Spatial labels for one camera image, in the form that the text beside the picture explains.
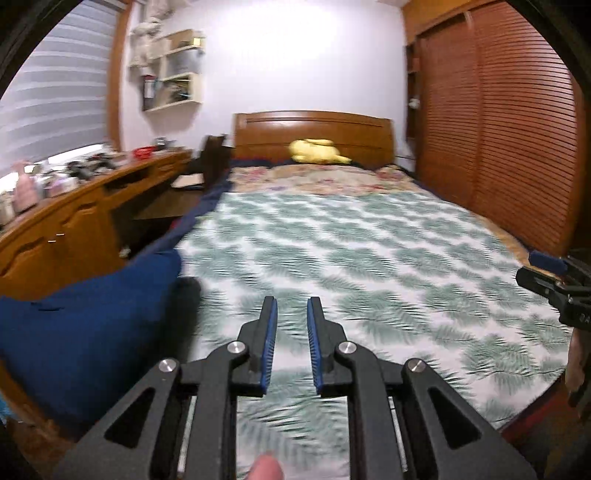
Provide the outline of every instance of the sliding wardrobe door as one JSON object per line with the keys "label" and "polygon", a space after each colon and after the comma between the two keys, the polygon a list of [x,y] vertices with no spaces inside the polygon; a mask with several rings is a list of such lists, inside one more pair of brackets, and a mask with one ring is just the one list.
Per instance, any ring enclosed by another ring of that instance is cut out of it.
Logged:
{"label": "sliding wardrobe door", "polygon": [[527,245],[563,254],[579,207],[570,73],[505,2],[472,10],[482,89],[482,143],[472,210]]}
{"label": "sliding wardrobe door", "polygon": [[442,198],[468,207],[478,143],[476,51],[464,15],[420,40],[423,147],[417,174]]}

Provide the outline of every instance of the window blind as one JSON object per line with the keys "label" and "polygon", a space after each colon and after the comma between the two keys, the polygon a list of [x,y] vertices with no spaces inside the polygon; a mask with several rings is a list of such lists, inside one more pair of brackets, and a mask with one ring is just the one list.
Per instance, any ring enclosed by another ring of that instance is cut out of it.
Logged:
{"label": "window blind", "polygon": [[116,0],[84,0],[27,58],[0,99],[0,176],[106,137]]}

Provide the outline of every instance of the wooden desk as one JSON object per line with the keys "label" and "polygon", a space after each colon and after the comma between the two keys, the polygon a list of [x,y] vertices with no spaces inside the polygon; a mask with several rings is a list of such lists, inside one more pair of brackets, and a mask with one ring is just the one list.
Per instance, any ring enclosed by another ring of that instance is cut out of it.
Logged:
{"label": "wooden desk", "polygon": [[197,205],[202,195],[202,190],[178,190],[171,187],[135,218],[136,220],[151,220],[182,217]]}
{"label": "wooden desk", "polygon": [[38,300],[121,268],[123,245],[112,213],[177,177],[190,159],[187,150],[156,153],[17,217],[0,234],[0,296]]}

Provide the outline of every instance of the bed sheet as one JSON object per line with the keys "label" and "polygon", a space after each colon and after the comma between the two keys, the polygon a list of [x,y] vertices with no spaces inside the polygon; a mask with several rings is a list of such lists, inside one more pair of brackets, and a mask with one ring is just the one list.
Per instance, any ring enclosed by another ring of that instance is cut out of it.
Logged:
{"label": "bed sheet", "polygon": [[348,478],[345,399],[316,397],[306,301],[379,357],[425,359],[495,427],[561,374],[570,330],[514,280],[520,264],[467,210],[427,193],[227,193],[178,249],[203,303],[190,359],[278,301],[271,386],[239,400],[238,467],[273,451],[286,478]]}

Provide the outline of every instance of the pink bottle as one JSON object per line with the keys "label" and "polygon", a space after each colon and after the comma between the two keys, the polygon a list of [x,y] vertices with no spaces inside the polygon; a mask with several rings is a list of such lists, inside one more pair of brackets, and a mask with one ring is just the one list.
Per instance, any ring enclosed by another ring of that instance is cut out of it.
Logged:
{"label": "pink bottle", "polygon": [[12,195],[12,203],[14,209],[18,212],[24,212],[28,208],[36,205],[39,201],[39,195],[37,193],[37,186],[35,181],[25,173],[25,166],[28,163],[24,160],[18,161],[13,165],[13,168],[18,172],[17,186],[14,189]]}

